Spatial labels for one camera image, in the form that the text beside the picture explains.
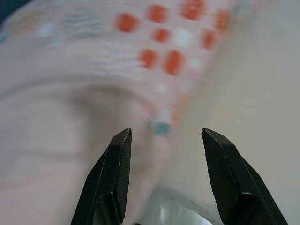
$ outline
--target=fabric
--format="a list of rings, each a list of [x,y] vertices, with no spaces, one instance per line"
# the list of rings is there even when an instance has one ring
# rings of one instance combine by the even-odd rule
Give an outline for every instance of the fabric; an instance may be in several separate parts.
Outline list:
[[[132,128],[131,224],[185,104],[252,4],[36,0],[13,14],[0,33],[3,224],[69,223],[90,166]]]

